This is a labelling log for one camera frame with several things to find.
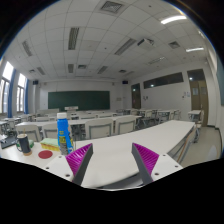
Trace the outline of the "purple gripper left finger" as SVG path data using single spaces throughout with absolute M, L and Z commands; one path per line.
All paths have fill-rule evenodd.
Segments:
M 89 161 L 93 155 L 93 144 L 87 144 L 66 156 L 67 163 L 73 173 L 73 182 L 81 185 Z

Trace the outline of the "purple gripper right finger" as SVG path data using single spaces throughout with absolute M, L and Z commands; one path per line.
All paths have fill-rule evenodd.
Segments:
M 159 159 L 159 155 L 137 143 L 132 144 L 132 155 L 136 161 L 143 184 L 152 183 L 151 174 Z

